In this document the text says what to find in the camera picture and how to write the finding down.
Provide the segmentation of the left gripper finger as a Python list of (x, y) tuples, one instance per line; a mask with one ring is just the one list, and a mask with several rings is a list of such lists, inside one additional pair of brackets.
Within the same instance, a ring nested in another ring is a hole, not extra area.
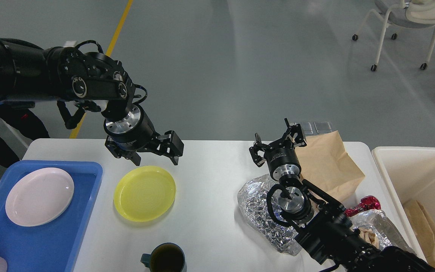
[(155, 154), (168, 157), (174, 165), (178, 165), (179, 158), (184, 152), (184, 143), (174, 130), (166, 131), (155, 137), (157, 148)]
[(105, 147), (115, 158), (123, 157), (126, 160), (133, 162), (136, 166), (140, 166), (141, 157), (138, 155), (136, 150), (125, 150), (121, 148), (121, 146), (119, 146), (119, 144), (110, 136), (107, 136), (105, 140)]

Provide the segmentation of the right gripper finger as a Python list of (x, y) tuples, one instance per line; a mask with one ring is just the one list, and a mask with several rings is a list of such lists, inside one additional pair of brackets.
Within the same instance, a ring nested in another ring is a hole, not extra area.
[(283, 136), (274, 142), (274, 148), (306, 147), (307, 140), (301, 125), (299, 123), (290, 123), (287, 118), (284, 119), (284, 122), (287, 129)]
[(274, 150), (270, 144), (264, 144), (259, 134), (255, 134), (254, 144), (249, 148), (250, 155), (257, 167), (262, 167), (267, 161), (266, 156)]

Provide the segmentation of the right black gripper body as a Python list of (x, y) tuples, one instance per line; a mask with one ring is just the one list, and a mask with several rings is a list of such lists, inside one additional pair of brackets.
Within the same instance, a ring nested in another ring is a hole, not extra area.
[(302, 167), (293, 147), (273, 148), (264, 152), (270, 177), (279, 181), (285, 175), (300, 176)]

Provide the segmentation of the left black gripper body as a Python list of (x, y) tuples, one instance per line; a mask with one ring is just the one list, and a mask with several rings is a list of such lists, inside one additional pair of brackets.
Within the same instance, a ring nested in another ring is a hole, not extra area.
[(152, 121), (140, 105), (132, 105), (126, 117), (119, 121), (104, 121), (104, 131), (121, 148), (137, 152), (156, 152), (155, 131)]

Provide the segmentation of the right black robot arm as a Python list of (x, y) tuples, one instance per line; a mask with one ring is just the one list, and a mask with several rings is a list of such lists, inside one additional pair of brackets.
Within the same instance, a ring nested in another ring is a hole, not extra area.
[(342, 266), (347, 272), (434, 272), (415, 254), (397, 246), (382, 250), (367, 243), (352, 230), (345, 207), (321, 188), (300, 178), (302, 168), (295, 147), (307, 146), (299, 123), (285, 119), (281, 138), (265, 144), (255, 134), (250, 155), (258, 167), (267, 165), (276, 182), (266, 196), (268, 215), (282, 227), (297, 231), (295, 241), (319, 264), (332, 260), (331, 272)]

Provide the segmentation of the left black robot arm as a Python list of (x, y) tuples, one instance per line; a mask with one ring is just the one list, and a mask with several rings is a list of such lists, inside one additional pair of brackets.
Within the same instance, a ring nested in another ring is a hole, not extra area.
[(41, 49), (0, 39), (0, 102), (105, 101), (100, 110), (105, 146), (114, 157), (139, 166), (139, 153), (154, 153), (177, 165), (183, 141), (173, 130), (155, 131), (140, 105), (146, 96), (137, 95), (137, 89), (145, 90), (133, 83), (120, 61), (102, 52), (61, 46)]

